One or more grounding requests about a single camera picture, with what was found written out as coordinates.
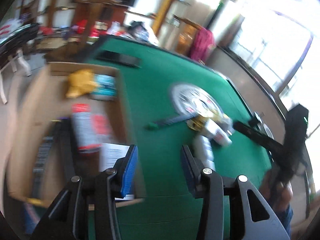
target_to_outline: window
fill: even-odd
[[[230,49],[248,63],[275,92],[302,55],[310,31],[271,10],[245,18]]]
[[[242,13],[245,20],[230,49],[267,83],[284,114],[297,103],[309,110],[306,147],[319,191],[320,5],[314,0],[248,0]]]

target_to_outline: metal screw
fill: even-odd
[[[114,174],[115,172],[116,172],[116,170],[113,169],[113,168],[106,169],[106,173],[109,174],[109,175]]]
[[[244,176],[244,175],[239,176],[239,181],[246,182],[247,180],[248,180],[247,176]]]
[[[202,171],[204,174],[207,174],[207,175],[212,173],[212,170],[210,168],[204,168]]]
[[[72,178],[71,178],[71,181],[72,182],[78,182],[80,180],[80,177],[79,176],[73,176]]]

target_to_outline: red item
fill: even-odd
[[[92,27],[89,37],[98,38],[99,36],[100,36],[100,30],[95,29],[94,27]]]
[[[214,37],[211,31],[202,28],[196,34],[195,40],[190,48],[189,57],[197,62],[205,61],[207,50],[210,46],[215,46]]]
[[[73,113],[90,112],[90,106],[88,104],[74,104],[72,106]]]
[[[42,32],[43,35],[50,35],[53,33],[52,28],[50,27],[45,27],[45,26],[40,26],[40,31]]]
[[[102,114],[92,115],[93,128],[96,134],[108,135],[110,133],[109,120]]]
[[[84,32],[85,26],[87,25],[88,20],[81,20],[76,23],[78,25],[77,33],[82,34]]]
[[[9,33],[10,31],[3,31],[3,32],[0,32],[0,35],[3,35],[3,34],[7,34]]]
[[[0,31],[4,30],[4,29],[6,29],[6,28],[9,28],[9,27],[10,27],[10,24],[5,25],[5,26],[2,26],[1,29],[0,29]]]
[[[101,30],[100,35],[107,35],[107,31]]]

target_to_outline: person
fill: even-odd
[[[267,171],[262,184],[259,188],[259,191],[261,195],[265,198],[265,200],[268,202],[270,199],[271,195],[271,190],[269,187],[269,182],[270,182],[270,176],[271,176],[271,171]],[[293,192],[291,188],[290,182],[287,185],[283,185],[280,183],[277,188],[277,192],[281,195],[279,197],[279,200],[272,206],[271,208],[279,218],[280,222],[284,226],[284,229],[287,231],[288,236],[291,235],[291,227],[290,227],[290,222],[293,217],[293,210],[290,206],[290,201],[293,197]]]

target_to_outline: wooden pole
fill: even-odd
[[[168,13],[169,8],[170,8],[173,1],[174,0],[163,0],[162,4],[158,10],[156,19],[153,21],[153,25],[152,25],[152,29],[153,29],[153,32],[155,33],[155,35],[159,34],[161,25],[162,25],[167,13]]]
[[[85,26],[84,32],[82,33],[82,36],[80,38],[80,49],[82,49],[86,45],[91,29],[94,26],[96,20],[99,18],[102,8],[104,6],[104,4],[102,3],[91,3],[89,5],[90,5],[90,13],[89,13],[88,21]]]
[[[47,26],[52,27],[53,15],[56,11],[56,2],[57,0],[51,0],[49,9],[48,9],[48,18],[47,18]]]

